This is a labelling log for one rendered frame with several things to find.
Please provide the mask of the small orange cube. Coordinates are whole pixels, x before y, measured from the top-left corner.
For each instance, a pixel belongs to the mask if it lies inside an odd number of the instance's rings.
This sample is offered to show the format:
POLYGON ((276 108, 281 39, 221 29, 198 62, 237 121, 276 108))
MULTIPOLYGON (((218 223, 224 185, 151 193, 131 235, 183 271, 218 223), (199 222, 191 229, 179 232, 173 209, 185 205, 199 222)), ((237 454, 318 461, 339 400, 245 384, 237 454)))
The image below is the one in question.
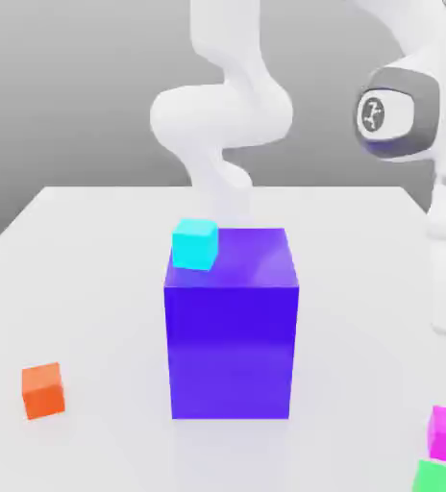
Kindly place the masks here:
POLYGON ((22 399, 29 420, 65 411, 62 375, 57 362, 24 368, 21 383, 22 399))

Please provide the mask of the large purple box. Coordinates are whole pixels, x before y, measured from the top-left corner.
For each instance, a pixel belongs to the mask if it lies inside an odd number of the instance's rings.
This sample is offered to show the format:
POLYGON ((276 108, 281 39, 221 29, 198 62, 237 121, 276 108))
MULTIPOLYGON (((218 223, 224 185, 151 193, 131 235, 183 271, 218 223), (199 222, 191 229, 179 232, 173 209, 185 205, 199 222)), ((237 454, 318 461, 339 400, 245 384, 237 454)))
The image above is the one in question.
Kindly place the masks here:
POLYGON ((282 228, 223 229, 208 272, 167 267, 175 419, 289 416, 299 282, 282 228))

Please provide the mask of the small green cube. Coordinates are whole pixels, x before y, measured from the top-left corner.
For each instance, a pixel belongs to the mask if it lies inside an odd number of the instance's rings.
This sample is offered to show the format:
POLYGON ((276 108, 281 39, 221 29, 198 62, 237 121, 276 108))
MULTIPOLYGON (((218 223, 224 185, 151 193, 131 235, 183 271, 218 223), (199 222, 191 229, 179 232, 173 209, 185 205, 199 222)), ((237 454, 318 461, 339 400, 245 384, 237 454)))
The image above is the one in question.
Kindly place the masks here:
POLYGON ((411 492, 446 492, 446 465, 419 460, 411 492))

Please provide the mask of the small cyan cube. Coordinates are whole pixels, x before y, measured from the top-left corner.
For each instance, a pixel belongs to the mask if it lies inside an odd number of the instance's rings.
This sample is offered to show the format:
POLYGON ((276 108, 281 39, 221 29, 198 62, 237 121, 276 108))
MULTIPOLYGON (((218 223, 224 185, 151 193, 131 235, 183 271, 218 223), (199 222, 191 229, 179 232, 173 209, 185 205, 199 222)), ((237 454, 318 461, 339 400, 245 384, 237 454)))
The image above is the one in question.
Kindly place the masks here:
POLYGON ((210 271, 218 254, 218 226, 207 219, 182 219, 172 232, 174 267, 210 271))

